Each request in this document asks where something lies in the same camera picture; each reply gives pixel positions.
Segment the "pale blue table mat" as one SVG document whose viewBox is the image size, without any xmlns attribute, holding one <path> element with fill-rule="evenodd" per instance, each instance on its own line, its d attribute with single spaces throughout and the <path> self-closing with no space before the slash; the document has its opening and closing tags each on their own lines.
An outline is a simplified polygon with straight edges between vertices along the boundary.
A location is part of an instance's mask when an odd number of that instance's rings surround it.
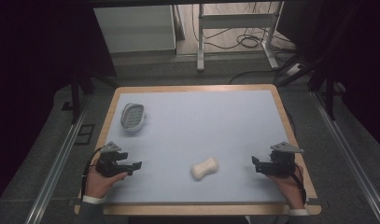
<svg viewBox="0 0 380 224">
<path fill-rule="evenodd" d="M 126 132 L 124 107 L 145 107 L 143 127 Z M 251 157 L 268 161 L 287 140 L 269 91 L 123 93 L 107 141 L 128 152 L 140 170 L 115 184 L 111 203 L 281 203 L 275 183 L 256 172 Z M 195 180 L 191 167 L 208 158 L 218 170 Z"/>
</svg>

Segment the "black metal stand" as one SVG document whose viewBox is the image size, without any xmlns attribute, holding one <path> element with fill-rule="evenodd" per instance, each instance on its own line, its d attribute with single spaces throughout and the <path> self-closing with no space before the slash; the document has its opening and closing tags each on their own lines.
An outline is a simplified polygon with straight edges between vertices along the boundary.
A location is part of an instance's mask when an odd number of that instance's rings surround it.
<svg viewBox="0 0 380 224">
<path fill-rule="evenodd" d="M 81 113 L 79 91 L 83 91 L 85 95 L 92 95 L 95 93 L 95 86 L 92 83 L 92 79 L 96 78 L 102 81 L 107 86 L 116 89 L 120 85 L 108 77 L 104 77 L 90 69 L 76 70 L 71 76 L 71 102 L 65 102 L 62 110 L 71 110 L 73 112 L 72 123 L 75 124 L 79 120 Z"/>
<path fill-rule="evenodd" d="M 313 72 L 313 75 L 308 81 L 307 87 L 309 91 L 318 91 L 322 84 L 325 84 L 325 101 L 324 108 L 325 112 L 329 116 L 331 120 L 335 120 L 334 112 L 333 112 L 333 100 L 335 94 L 335 84 L 334 84 L 334 74 L 331 71 L 332 69 L 332 56 L 334 55 L 333 49 L 326 49 L 321 56 L 305 66 L 299 72 L 294 75 L 287 77 L 283 80 L 276 81 L 274 84 L 276 87 L 284 87 L 289 83 L 303 77 L 307 74 Z"/>
</svg>

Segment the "white metal desk frame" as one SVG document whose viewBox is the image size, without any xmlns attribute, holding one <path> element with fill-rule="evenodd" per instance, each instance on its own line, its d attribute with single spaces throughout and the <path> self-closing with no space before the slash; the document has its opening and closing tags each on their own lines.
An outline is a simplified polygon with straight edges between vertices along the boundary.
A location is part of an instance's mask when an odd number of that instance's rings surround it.
<svg viewBox="0 0 380 224">
<path fill-rule="evenodd" d="M 283 2 L 280 1 L 273 13 L 206 15 L 204 14 L 204 5 L 200 4 L 198 10 L 197 70 L 204 71 L 204 30 L 226 28 L 267 28 L 267 36 L 261 42 L 261 46 L 271 68 L 277 69 L 278 64 L 272 53 L 271 44 L 282 6 Z"/>
</svg>

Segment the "person's left hand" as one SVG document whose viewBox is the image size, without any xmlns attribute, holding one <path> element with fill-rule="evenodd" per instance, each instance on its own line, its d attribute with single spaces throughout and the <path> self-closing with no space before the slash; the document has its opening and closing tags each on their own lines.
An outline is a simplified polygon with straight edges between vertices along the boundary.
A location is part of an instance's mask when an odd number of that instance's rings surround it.
<svg viewBox="0 0 380 224">
<path fill-rule="evenodd" d="M 112 177 L 105 177 L 97 173 L 94 168 L 91 168 L 87 175 L 85 195 L 102 199 L 115 183 L 123 180 L 127 175 L 127 173 L 121 173 Z"/>
</svg>

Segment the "white power strip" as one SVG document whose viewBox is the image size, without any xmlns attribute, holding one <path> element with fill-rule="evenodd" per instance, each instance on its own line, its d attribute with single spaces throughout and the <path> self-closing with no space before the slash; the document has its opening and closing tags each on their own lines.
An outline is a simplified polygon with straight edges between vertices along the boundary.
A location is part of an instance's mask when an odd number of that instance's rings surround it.
<svg viewBox="0 0 380 224">
<path fill-rule="evenodd" d="M 290 69 L 286 72 L 286 74 L 290 77 L 298 73 L 303 69 L 303 65 L 301 63 L 295 63 L 290 67 Z"/>
</svg>

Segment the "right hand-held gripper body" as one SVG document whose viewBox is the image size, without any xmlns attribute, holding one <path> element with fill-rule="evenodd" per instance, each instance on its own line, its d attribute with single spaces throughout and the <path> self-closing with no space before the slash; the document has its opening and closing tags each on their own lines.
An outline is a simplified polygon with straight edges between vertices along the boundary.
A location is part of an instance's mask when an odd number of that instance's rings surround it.
<svg viewBox="0 0 380 224">
<path fill-rule="evenodd" d="M 274 166 L 273 175 L 288 177 L 295 172 L 295 154 L 304 153 L 304 150 L 288 142 L 281 142 L 271 146 L 271 162 Z"/>
</svg>

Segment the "grey oval soap dish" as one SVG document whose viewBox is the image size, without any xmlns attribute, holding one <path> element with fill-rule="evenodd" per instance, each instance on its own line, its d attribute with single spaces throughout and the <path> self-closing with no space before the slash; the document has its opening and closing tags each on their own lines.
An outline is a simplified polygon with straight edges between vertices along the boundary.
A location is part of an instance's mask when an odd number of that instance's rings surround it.
<svg viewBox="0 0 380 224">
<path fill-rule="evenodd" d="M 146 117 L 143 105 L 129 103 L 122 111 L 120 124 L 126 132 L 135 133 L 143 127 Z"/>
</svg>

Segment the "black floor bracket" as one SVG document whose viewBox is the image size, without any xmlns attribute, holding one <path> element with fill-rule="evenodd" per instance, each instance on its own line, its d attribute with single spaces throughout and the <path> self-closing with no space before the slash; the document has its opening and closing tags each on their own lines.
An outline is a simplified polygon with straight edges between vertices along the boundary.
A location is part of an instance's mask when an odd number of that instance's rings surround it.
<svg viewBox="0 0 380 224">
<path fill-rule="evenodd" d="M 91 142 L 94 124 L 82 124 L 75 139 L 76 146 L 86 146 Z"/>
</svg>

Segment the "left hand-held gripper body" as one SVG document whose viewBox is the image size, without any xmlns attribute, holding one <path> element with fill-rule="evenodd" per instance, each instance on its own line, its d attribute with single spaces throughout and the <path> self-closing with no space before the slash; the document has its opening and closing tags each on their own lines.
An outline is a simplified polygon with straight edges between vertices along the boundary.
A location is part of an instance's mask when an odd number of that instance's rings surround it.
<svg viewBox="0 0 380 224">
<path fill-rule="evenodd" d="M 112 177 L 121 174 L 120 165 L 118 165 L 117 154 L 121 148 L 113 142 L 109 142 L 102 147 L 99 159 L 96 163 L 96 172 L 105 177 Z"/>
</svg>

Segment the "dark curtain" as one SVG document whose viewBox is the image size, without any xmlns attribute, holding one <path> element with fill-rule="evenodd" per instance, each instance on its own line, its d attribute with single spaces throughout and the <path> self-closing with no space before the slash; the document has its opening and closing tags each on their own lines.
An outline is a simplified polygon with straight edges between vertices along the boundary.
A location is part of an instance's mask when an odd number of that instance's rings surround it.
<svg viewBox="0 0 380 224">
<path fill-rule="evenodd" d="M 380 145 L 380 0 L 287 0 L 277 31 L 309 63 L 334 50 L 334 84 Z"/>
<path fill-rule="evenodd" d="M 0 197 L 76 79 L 116 74 L 94 10 L 69 0 L 0 0 Z"/>
</svg>

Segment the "white cabinet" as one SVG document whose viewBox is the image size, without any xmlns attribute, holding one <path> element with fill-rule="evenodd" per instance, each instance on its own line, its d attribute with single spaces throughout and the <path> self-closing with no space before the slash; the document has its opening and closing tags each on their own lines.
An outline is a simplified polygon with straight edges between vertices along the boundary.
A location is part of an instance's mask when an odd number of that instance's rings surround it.
<svg viewBox="0 0 380 224">
<path fill-rule="evenodd" d="M 95 8 L 110 53 L 176 48 L 171 6 Z"/>
</svg>

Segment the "aluminium floor rail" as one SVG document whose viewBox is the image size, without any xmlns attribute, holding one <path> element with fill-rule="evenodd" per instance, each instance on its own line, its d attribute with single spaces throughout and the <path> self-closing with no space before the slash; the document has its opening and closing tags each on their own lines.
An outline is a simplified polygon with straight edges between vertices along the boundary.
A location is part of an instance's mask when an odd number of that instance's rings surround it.
<svg viewBox="0 0 380 224">
<path fill-rule="evenodd" d="M 72 147 L 77 138 L 79 129 L 83 123 L 83 120 L 88 111 L 90 99 L 86 98 L 80 105 L 81 112 L 78 119 L 71 125 L 68 134 L 64 138 L 63 144 L 58 150 L 58 154 L 55 157 L 51 168 L 46 176 L 46 179 L 35 198 L 35 201 L 30 209 L 30 212 L 23 224 L 40 224 L 41 220 L 47 210 L 49 201 L 56 188 L 59 178 L 62 174 L 63 168 L 66 164 L 68 156 L 71 153 Z"/>
<path fill-rule="evenodd" d="M 343 133 L 341 132 L 338 124 L 335 120 L 331 119 L 331 116 L 325 110 L 325 103 L 322 96 L 316 92 L 310 92 L 310 95 L 314 99 L 317 105 L 317 109 L 321 114 L 326 126 L 328 127 L 337 147 L 343 154 L 345 162 L 347 163 L 351 173 L 355 177 L 361 191 L 363 192 L 367 203 L 372 208 L 378 222 L 380 223 L 380 193 L 371 181 L 371 179 L 366 175 L 364 169 L 356 158 L 352 147 L 348 144 Z"/>
</svg>

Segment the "person's right hand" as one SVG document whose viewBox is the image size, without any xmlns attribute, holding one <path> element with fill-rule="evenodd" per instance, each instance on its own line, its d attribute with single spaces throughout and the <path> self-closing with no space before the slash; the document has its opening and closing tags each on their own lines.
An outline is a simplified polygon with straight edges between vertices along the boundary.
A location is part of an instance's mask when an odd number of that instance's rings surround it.
<svg viewBox="0 0 380 224">
<path fill-rule="evenodd" d="M 278 189 L 286 199 L 289 209 L 304 209 L 303 196 L 296 181 L 292 177 L 280 178 L 269 175 L 269 178 L 276 183 Z"/>
</svg>

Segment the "white soap bar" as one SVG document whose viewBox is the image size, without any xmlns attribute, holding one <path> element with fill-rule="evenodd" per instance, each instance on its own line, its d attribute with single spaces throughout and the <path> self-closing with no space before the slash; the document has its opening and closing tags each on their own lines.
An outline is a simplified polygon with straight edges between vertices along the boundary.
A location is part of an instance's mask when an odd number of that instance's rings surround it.
<svg viewBox="0 0 380 224">
<path fill-rule="evenodd" d="M 211 175 L 218 170 L 218 161 L 216 158 L 211 157 L 201 163 L 194 164 L 190 172 L 195 180 L 201 180 L 206 175 Z"/>
</svg>

